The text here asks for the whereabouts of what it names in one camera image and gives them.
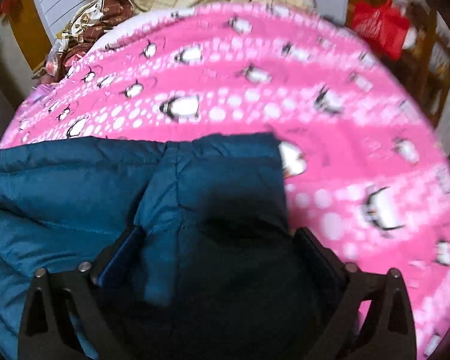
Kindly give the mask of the teal quilted puffer jacket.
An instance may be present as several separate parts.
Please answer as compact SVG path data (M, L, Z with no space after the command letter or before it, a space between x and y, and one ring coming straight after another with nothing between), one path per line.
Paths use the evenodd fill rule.
M270 133L93 137L0 155L0 354L15 359L32 275L92 261L124 232L101 311L138 359L302 359L343 282L289 234Z

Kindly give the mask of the pink penguin print bedspread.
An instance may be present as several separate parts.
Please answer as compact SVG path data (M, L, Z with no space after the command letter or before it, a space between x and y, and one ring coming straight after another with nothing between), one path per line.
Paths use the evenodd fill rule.
M0 150L67 137L190 141L272 131L290 224L401 270L418 357L450 335L450 162L364 42L317 15L213 3L135 16L17 109Z

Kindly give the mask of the wooden chair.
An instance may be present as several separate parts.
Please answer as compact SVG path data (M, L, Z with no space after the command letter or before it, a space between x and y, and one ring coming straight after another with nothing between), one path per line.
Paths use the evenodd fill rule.
M435 8L411 2L406 14L417 38L402 52L401 82L436 127L450 92L450 37L439 30Z

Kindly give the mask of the red gift bag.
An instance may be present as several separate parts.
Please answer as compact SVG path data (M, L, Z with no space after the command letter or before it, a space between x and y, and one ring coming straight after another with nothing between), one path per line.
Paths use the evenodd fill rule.
M387 0L379 6L357 2L351 19L351 29L381 57L399 60L410 21Z

